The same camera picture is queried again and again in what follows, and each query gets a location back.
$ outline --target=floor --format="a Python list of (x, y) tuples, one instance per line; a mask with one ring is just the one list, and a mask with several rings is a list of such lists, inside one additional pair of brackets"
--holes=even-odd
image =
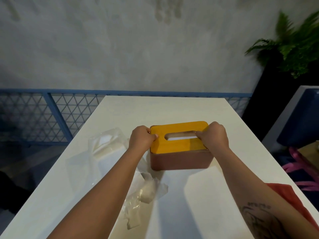
[[(0, 143), (0, 171), (16, 185), (33, 191), (66, 146), (31, 146)], [(14, 218), (14, 214), (0, 209), (0, 235)]]

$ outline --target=yellow lid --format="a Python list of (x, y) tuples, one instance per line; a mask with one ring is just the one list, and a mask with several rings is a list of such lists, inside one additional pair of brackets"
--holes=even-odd
[(168, 133), (203, 131), (206, 127), (208, 127), (208, 123), (205, 121), (152, 126), (150, 133), (157, 134), (159, 137), (152, 143), (151, 152), (154, 154), (164, 154), (206, 149), (199, 138), (171, 141), (165, 139), (165, 135)]

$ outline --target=tissue box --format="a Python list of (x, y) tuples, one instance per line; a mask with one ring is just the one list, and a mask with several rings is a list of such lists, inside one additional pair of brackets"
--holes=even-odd
[(159, 136), (151, 145), (151, 168), (155, 171), (208, 168), (213, 155), (195, 135), (195, 131), (206, 127), (205, 121), (151, 126), (151, 134)]

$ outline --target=tattooed forearm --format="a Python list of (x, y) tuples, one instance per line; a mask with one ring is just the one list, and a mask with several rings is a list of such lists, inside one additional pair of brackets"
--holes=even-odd
[(269, 205), (248, 202), (246, 206), (239, 209), (256, 239), (291, 238), (281, 221), (270, 212)]

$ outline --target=plastic bag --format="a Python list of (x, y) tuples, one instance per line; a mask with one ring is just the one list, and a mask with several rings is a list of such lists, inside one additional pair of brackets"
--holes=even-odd
[[(128, 145), (128, 139), (119, 128), (102, 132), (89, 139), (88, 147), (94, 185), (115, 165), (127, 150)], [(133, 181), (122, 206), (123, 218), (128, 220), (128, 229), (140, 225), (141, 203), (149, 204), (168, 192), (167, 185), (152, 178), (151, 174), (146, 171), (147, 166), (141, 166), (143, 163), (146, 163), (144, 157), (138, 166), (142, 171), (135, 170)]]

